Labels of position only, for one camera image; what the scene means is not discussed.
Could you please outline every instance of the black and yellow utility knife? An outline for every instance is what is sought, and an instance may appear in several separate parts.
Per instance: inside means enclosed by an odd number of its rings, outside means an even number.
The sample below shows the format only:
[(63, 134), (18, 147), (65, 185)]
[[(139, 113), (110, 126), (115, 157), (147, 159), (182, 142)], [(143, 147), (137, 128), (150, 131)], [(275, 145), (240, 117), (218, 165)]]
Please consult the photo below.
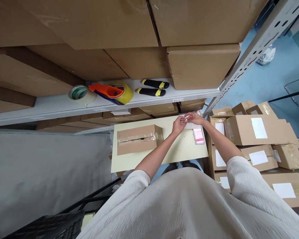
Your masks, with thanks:
[(147, 88), (137, 88), (135, 92), (141, 95), (150, 95), (150, 96), (163, 96), (166, 93), (166, 90), (162, 89), (147, 89)]
[(167, 89), (169, 87), (169, 83), (165, 81), (154, 81), (154, 80), (144, 79), (141, 80), (141, 83), (143, 85), (147, 85), (159, 89)]

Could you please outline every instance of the forearm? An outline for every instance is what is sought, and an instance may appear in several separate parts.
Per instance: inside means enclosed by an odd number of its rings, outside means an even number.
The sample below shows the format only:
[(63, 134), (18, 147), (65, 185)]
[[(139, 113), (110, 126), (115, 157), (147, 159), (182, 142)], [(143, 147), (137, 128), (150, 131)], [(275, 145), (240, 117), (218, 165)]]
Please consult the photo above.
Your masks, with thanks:
[(234, 156), (244, 157), (242, 152), (221, 132), (215, 129), (208, 121), (204, 120), (202, 126), (213, 140), (220, 156), (227, 163)]
[(148, 176), (152, 180), (177, 136), (178, 135), (171, 133), (157, 148), (150, 152), (138, 164), (134, 171), (143, 170), (148, 174)]

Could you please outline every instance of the white sleeve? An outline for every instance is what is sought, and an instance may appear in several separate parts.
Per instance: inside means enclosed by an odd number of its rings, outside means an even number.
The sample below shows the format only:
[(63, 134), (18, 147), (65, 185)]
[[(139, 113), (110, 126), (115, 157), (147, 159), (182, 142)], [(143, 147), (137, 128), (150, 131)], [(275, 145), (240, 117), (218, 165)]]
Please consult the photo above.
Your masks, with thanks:
[(142, 170), (132, 172), (120, 188), (107, 200), (76, 239), (90, 238), (91, 231), (97, 231), (109, 223), (133, 198), (150, 184), (150, 177)]
[(245, 158), (231, 158), (227, 163), (227, 176), (235, 198), (289, 225), (299, 227), (299, 216)]

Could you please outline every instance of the white shirt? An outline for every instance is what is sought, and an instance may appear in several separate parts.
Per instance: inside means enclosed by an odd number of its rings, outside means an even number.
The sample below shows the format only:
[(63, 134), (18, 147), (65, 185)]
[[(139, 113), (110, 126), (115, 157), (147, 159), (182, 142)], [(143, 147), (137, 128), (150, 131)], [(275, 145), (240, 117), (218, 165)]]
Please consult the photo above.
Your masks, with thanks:
[(151, 185), (135, 171), (77, 239), (299, 239), (299, 216), (245, 158), (231, 158), (227, 176), (232, 194), (195, 168), (165, 173)]

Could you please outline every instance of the person's right hand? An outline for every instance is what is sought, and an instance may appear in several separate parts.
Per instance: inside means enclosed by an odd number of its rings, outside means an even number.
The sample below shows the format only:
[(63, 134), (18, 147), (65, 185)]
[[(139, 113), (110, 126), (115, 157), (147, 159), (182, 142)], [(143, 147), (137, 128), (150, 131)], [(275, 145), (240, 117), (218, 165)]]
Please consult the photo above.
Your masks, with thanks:
[(198, 125), (203, 125), (207, 120), (205, 120), (203, 117), (201, 117), (199, 114), (195, 112), (189, 112), (184, 115), (187, 117), (188, 122), (198, 124)]

